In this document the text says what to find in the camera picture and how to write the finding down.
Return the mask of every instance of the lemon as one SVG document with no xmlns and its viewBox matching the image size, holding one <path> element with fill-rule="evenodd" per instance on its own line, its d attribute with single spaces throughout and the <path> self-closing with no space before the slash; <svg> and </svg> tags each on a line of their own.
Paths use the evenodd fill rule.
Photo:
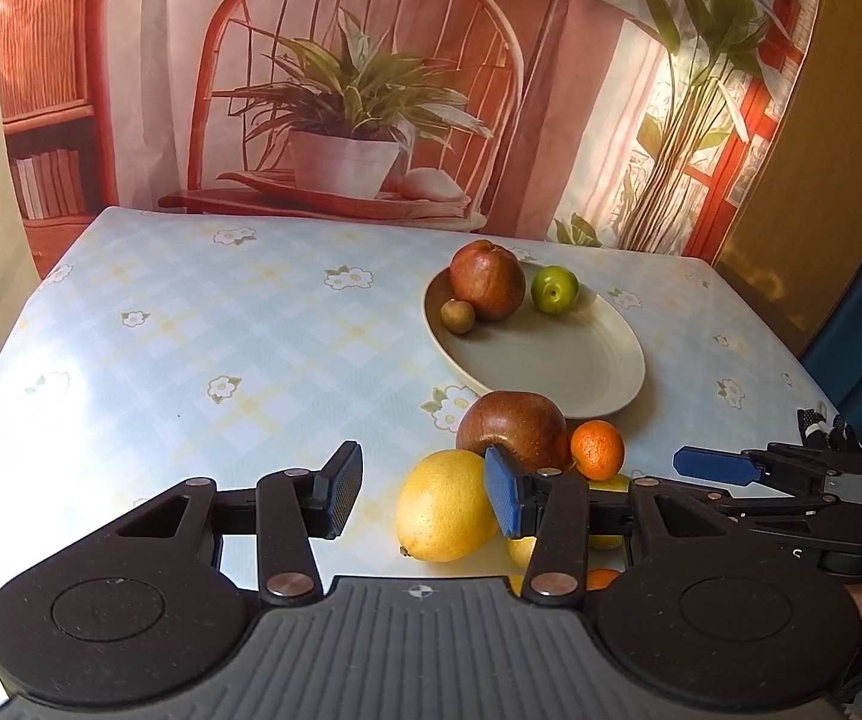
<svg viewBox="0 0 862 720">
<path fill-rule="evenodd" d="M 461 449 L 434 452 L 410 471 L 394 517 L 401 552 L 418 560 L 466 557 L 497 533 L 485 461 Z"/>
<path fill-rule="evenodd" d="M 524 536 L 524 538 L 509 538 L 507 540 L 507 552 L 514 565 L 527 570 L 530 555 L 533 554 L 534 545 L 537 543 L 536 536 Z"/>
<path fill-rule="evenodd" d="M 607 490 L 610 493 L 626 493 L 630 487 L 629 477 L 622 473 L 615 474 L 603 482 L 588 482 L 591 490 Z M 617 549 L 624 539 L 621 536 L 588 536 L 587 543 L 591 549 Z"/>
</svg>

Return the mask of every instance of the printed backdrop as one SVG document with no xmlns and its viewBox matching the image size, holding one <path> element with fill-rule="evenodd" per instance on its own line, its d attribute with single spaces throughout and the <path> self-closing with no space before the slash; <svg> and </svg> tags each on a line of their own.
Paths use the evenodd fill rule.
<svg viewBox="0 0 862 720">
<path fill-rule="evenodd" d="M 0 0 L 12 180 L 42 274 L 108 205 L 710 260 L 816 1 Z"/>
</svg>

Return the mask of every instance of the plate rim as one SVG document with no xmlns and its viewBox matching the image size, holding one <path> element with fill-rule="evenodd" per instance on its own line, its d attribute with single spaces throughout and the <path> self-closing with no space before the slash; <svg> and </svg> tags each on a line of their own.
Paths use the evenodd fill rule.
<svg viewBox="0 0 862 720">
<path fill-rule="evenodd" d="M 543 267 L 539 263 L 527 263 L 527 265 L 537 266 L 538 268 Z M 427 283 L 425 283 L 424 289 L 421 290 L 421 319 L 424 322 L 424 328 L 427 330 L 428 335 L 431 336 L 431 341 L 434 343 L 434 346 L 437 348 L 438 354 L 443 356 L 444 359 L 447 360 L 448 363 L 453 368 L 456 368 L 456 370 L 461 372 L 461 375 L 464 377 L 466 384 L 468 384 L 468 386 L 471 387 L 471 389 L 475 392 L 475 394 L 477 394 L 477 397 L 482 397 L 485 394 L 488 394 L 489 392 L 493 392 L 494 389 L 490 388 L 490 386 L 485 386 L 485 384 L 483 384 L 483 382 L 480 381 L 480 379 L 477 379 L 476 376 L 473 376 L 468 370 L 466 370 L 465 367 L 463 367 L 463 365 L 461 365 L 457 360 L 455 360 L 453 358 L 453 356 L 451 356 L 451 354 L 447 351 L 447 349 L 445 349 L 444 346 L 442 346 L 441 342 L 437 338 L 437 334 L 434 333 L 434 328 L 432 328 L 431 321 L 429 320 L 429 317 L 428 317 L 427 302 L 428 302 L 428 292 L 431 288 L 431 285 L 434 284 L 434 281 L 437 281 L 437 279 L 442 278 L 442 276 L 447 278 L 448 281 L 450 281 L 450 272 L 449 271 L 450 271 L 450 266 L 447 266 L 446 268 L 443 268 L 440 271 L 437 271 L 437 273 L 434 274 L 433 276 L 431 276 L 431 278 L 428 279 Z M 597 292 L 597 290 L 593 290 L 593 292 L 595 295 L 595 299 L 597 299 L 597 300 L 604 300 L 605 299 L 605 298 L 602 298 L 600 296 L 600 293 Z M 597 415 L 590 415 L 590 416 L 588 416 L 588 415 L 580 415 L 580 416 L 568 415 L 568 413 L 564 413 L 564 409 L 560 409 L 560 406 L 557 406 L 557 403 L 555 403 L 554 405 L 556 405 L 557 408 L 559 408 L 561 410 L 561 412 L 564 413 L 565 419 L 599 419 L 599 418 L 602 418 L 603 416 L 612 415 L 612 413 L 617 413 L 617 412 L 619 412 L 619 410 L 625 409 L 627 406 L 629 406 L 631 403 L 633 403 L 637 399 L 637 396 L 639 396 L 641 394 L 641 389 L 644 389 L 644 380 L 645 380 L 645 378 L 647 378 L 647 375 L 648 375 L 648 362 L 644 356 L 644 349 L 641 346 L 640 338 L 637 337 L 637 333 L 634 332 L 634 328 L 630 326 L 630 322 L 628 322 L 624 318 L 624 314 L 621 314 L 620 311 L 618 311 L 616 308 L 614 308 L 614 306 L 612 306 L 606 300 L 605 300 L 605 304 L 607 305 L 607 308 L 609 308 L 611 311 L 614 312 L 614 314 L 616 314 L 618 317 L 621 317 L 621 321 L 624 322 L 624 325 L 626 325 L 627 330 L 630 331 L 631 337 L 634 338 L 634 344 L 637 348 L 637 353 L 640 355 L 640 360 L 641 360 L 641 380 L 638 382 L 636 388 L 634 389 L 634 395 L 631 395 L 629 397 L 629 399 L 627 399 L 626 403 L 621 404 L 621 406 L 618 406 L 615 409 L 607 410 L 606 412 L 603 412 L 603 413 L 598 413 Z"/>
</svg>

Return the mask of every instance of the wooden chair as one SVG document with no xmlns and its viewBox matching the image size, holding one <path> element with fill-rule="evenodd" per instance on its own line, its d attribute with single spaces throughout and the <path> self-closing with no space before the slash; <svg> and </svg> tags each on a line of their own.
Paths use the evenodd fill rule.
<svg viewBox="0 0 862 720">
<path fill-rule="evenodd" d="M 230 90 L 283 79 L 284 72 L 269 58 L 285 50 L 278 36 L 332 45 L 339 8 L 356 15 L 373 38 L 386 35 L 386 49 L 413 52 L 453 67 L 456 81 L 451 85 L 468 96 L 467 110 L 493 131 L 494 137 L 486 139 L 451 130 L 448 148 L 421 140 L 413 151 L 412 167 L 438 167 L 461 186 L 469 202 L 459 218 L 453 213 L 449 218 L 407 218 L 405 214 L 389 220 L 387 213 L 367 218 L 370 214 L 362 215 L 360 203 L 356 208 L 322 211 L 286 192 L 257 191 L 220 180 L 228 173 L 273 175 L 286 147 L 280 133 L 245 140 L 247 117 L 235 115 L 242 102 L 229 98 Z M 489 183 L 497 178 L 501 142 L 513 135 L 523 74 L 517 38 L 493 0 L 224 0 L 204 38 L 194 93 L 187 190 L 162 197 L 159 203 L 185 207 L 190 213 L 303 215 L 479 228 L 486 222 L 489 209 L 482 201 Z"/>
</svg>

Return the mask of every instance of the gray ribbed panel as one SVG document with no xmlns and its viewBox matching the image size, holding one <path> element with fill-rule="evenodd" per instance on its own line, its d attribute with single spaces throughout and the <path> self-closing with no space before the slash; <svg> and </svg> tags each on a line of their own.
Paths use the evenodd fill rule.
<svg viewBox="0 0 862 720">
<path fill-rule="evenodd" d="M 409 592 L 416 586 L 434 592 L 418 598 Z M 753 715 L 680 707 L 617 671 L 576 613 L 526 605 L 500 579 L 340 579 L 322 603 L 266 613 L 220 673 L 179 696 L 97 715 L 23 698 L 0 708 L 0 720 L 714 717 L 832 720 L 842 714 L 826 702 Z"/>
</svg>

